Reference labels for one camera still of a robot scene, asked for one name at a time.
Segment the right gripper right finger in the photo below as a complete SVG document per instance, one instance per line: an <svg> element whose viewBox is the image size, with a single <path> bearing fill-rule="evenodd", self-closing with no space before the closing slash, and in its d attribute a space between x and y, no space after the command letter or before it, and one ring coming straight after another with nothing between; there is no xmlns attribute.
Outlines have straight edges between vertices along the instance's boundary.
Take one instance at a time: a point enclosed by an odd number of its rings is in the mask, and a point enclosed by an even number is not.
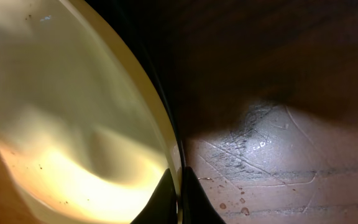
<svg viewBox="0 0 358 224"><path fill-rule="evenodd" d="M193 169L185 167L183 171L183 224L225 224L211 205Z"/></svg>

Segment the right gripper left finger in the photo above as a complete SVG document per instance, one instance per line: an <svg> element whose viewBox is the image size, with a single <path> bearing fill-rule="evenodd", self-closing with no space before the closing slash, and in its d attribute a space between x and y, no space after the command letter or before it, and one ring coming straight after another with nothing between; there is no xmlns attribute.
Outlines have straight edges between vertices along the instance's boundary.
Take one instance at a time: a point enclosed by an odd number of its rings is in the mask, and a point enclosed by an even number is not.
<svg viewBox="0 0 358 224"><path fill-rule="evenodd" d="M150 200L131 224L177 224L177 195L170 169L167 169Z"/></svg>

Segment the yellow plate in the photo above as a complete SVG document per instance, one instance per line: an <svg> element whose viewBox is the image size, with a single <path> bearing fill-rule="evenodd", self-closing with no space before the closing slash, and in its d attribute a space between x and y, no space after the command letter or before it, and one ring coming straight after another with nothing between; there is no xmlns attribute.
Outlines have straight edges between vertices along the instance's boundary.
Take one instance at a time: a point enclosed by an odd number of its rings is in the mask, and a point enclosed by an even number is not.
<svg viewBox="0 0 358 224"><path fill-rule="evenodd" d="M181 158L164 105L85 1L0 0L0 223L131 223Z"/></svg>

